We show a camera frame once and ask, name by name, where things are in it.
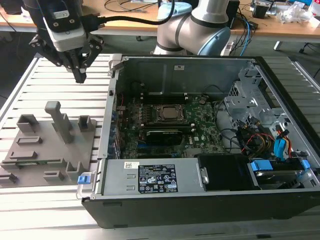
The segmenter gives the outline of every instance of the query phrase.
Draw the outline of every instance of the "desk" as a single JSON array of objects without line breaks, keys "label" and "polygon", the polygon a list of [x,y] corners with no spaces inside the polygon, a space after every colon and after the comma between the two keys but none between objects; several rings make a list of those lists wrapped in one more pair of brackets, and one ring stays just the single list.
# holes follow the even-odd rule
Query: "desk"
[{"label": "desk", "polygon": [[[244,5],[249,3],[250,0],[240,0],[240,8],[242,9]],[[140,6],[137,3],[127,4],[126,6],[128,8],[132,8],[133,5],[135,7]],[[103,1],[101,0],[84,0],[83,6],[84,14],[101,13],[101,15],[105,17],[123,15],[148,20],[156,20],[158,12],[157,5],[148,7],[147,13],[111,12],[104,8]],[[109,8],[120,10],[116,3],[111,3]],[[254,33],[254,39],[275,42],[320,43],[320,28],[311,28],[308,26],[307,22],[292,22],[282,24],[278,22],[276,16],[267,16],[265,19],[252,18],[252,13],[246,10],[248,8],[249,7],[244,8],[242,13],[248,18],[248,20],[259,24],[258,29]],[[7,15],[2,8],[0,8],[0,12],[18,32],[36,31],[35,25],[32,22],[27,22],[22,16]],[[0,19],[0,31],[13,31],[2,18]],[[108,22],[104,28],[101,28],[93,33],[100,35],[156,36],[157,26],[130,21],[113,21]],[[236,36],[239,36],[242,33],[243,25],[237,21],[234,29],[231,30],[231,39],[234,39]]]}]

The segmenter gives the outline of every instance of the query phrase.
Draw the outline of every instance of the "blue cable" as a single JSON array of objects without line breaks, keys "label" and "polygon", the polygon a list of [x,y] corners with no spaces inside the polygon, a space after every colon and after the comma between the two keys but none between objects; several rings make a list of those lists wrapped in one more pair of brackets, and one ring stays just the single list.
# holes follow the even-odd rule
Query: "blue cable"
[{"label": "blue cable", "polygon": [[242,54],[244,54],[245,50],[247,49],[247,46],[248,46],[248,40],[249,40],[249,36],[250,36],[250,25],[249,23],[243,19],[243,21],[246,23],[247,27],[248,27],[248,35],[246,36],[246,39],[245,39],[245,43],[244,43],[244,47],[242,49],[242,52],[240,53],[240,56],[242,56]]}]

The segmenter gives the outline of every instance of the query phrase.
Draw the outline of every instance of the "motherboard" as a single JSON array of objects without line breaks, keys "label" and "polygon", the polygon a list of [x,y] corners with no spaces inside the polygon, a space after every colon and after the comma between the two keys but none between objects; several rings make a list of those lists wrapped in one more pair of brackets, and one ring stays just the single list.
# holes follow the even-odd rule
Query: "motherboard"
[{"label": "motherboard", "polygon": [[132,98],[120,114],[120,157],[193,158],[224,152],[214,123],[214,103],[204,99],[201,95]]}]

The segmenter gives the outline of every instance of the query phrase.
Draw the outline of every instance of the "blue latch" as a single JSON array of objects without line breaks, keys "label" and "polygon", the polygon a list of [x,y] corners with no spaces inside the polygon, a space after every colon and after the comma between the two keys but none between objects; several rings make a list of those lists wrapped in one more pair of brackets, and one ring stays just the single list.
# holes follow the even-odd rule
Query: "blue latch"
[{"label": "blue latch", "polygon": [[280,161],[284,162],[286,159],[284,158],[284,151],[286,149],[286,141],[283,138],[278,138],[274,142],[273,152],[274,155],[280,159]]},{"label": "blue latch", "polygon": [[301,161],[302,166],[304,167],[304,170],[307,170],[310,168],[310,163],[308,162],[308,160],[304,159]]},{"label": "blue latch", "polygon": [[91,176],[79,176],[78,177],[78,184],[90,184]]},{"label": "blue latch", "polygon": [[254,160],[250,163],[252,170],[255,171],[272,171],[274,168],[272,167],[269,160]]}]

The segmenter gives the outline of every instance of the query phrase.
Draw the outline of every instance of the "power supply label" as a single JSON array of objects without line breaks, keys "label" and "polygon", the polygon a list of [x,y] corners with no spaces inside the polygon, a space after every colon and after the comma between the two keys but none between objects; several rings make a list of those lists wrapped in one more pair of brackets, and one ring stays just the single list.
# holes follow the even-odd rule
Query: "power supply label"
[{"label": "power supply label", "polygon": [[138,191],[141,194],[178,192],[176,167],[167,165],[139,165]]}]

